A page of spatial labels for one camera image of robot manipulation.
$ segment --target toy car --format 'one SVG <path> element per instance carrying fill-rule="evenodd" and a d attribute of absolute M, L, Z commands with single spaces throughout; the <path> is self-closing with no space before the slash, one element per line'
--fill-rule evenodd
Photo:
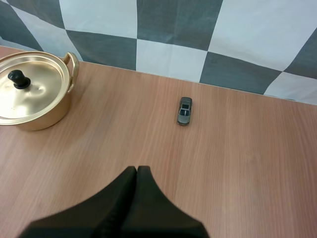
<path fill-rule="evenodd" d="M 182 97 L 179 103 L 177 123 L 180 125 L 188 125 L 192 112 L 193 100 L 188 97 Z"/>

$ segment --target wooden table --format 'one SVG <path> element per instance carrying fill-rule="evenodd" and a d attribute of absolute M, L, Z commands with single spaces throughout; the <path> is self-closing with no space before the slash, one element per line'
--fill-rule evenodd
<path fill-rule="evenodd" d="M 19 50 L 0 47 L 0 57 Z M 189 126 L 179 100 L 193 99 Z M 0 238 L 73 206 L 127 166 L 213 238 L 317 237 L 317 107 L 80 63 L 69 114 L 36 132 L 0 126 Z"/>

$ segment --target white square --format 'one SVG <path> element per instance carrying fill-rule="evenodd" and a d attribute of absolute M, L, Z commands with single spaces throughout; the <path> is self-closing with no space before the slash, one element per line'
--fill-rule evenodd
<path fill-rule="evenodd" d="M 206 55 L 202 50 L 137 40 L 136 70 L 199 82 Z"/>
<path fill-rule="evenodd" d="M 137 38 L 136 0 L 59 0 L 66 30 Z"/>
<path fill-rule="evenodd" d="M 264 94 L 317 105 L 317 80 L 282 72 Z"/>
<path fill-rule="evenodd" d="M 223 0 L 209 51 L 285 70 L 317 27 L 316 0 Z"/>
<path fill-rule="evenodd" d="M 49 24 L 20 9 L 12 8 L 32 33 L 43 51 L 59 57 L 64 57 L 67 52 L 73 52 L 79 60 L 83 60 L 68 37 L 66 30 Z"/>

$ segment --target lid knob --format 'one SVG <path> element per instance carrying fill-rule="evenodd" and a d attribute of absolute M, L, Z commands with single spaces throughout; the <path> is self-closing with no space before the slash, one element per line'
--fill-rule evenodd
<path fill-rule="evenodd" d="M 31 80 L 25 77 L 22 71 L 18 69 L 11 71 L 8 74 L 8 79 L 14 83 L 14 86 L 17 89 L 27 88 L 31 84 Z"/>

